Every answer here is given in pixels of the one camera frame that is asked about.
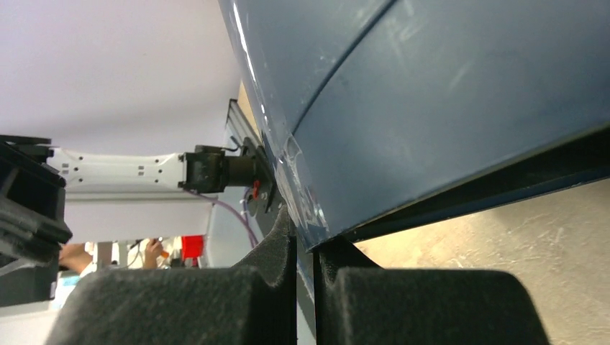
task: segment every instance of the white backdrop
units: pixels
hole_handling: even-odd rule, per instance
[[[221,145],[239,73],[215,0],[0,0],[0,133],[92,153]],[[67,205],[75,242],[201,233],[202,203]]]

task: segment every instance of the gray floor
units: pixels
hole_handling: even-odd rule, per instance
[[[530,291],[556,345],[610,344],[610,180],[362,242],[384,267],[488,267]]]

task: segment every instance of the gray panel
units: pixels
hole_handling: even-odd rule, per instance
[[[220,0],[259,128],[263,114],[273,118],[272,145],[286,141],[323,80],[389,2]]]
[[[610,124],[610,1],[400,1],[296,130],[310,245]]]

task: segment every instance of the person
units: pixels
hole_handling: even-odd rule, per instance
[[[163,245],[158,239],[149,239],[144,250],[142,268],[154,270],[158,268],[157,258],[163,253]],[[85,244],[66,244],[59,253],[59,265],[73,270],[80,276],[93,272],[93,257],[85,251]]]

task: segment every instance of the purple cable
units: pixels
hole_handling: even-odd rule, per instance
[[[233,207],[231,207],[231,205],[229,205],[228,203],[225,203],[224,201],[220,201],[218,199],[210,198],[208,196],[205,196],[205,195],[193,192],[193,191],[189,191],[189,193],[193,194],[194,196],[198,196],[198,197],[204,199],[205,201],[208,201],[209,203],[211,203],[213,205],[218,205],[218,206],[221,206],[221,207],[227,209],[234,216],[236,216],[237,219],[240,220],[240,223],[246,228],[246,232],[248,234],[248,238],[250,239],[250,245],[252,246],[252,248],[254,248],[258,244],[258,240],[256,239],[256,235],[254,235],[254,231],[252,231],[252,228],[250,228],[250,225],[240,215],[239,212],[237,212]]]

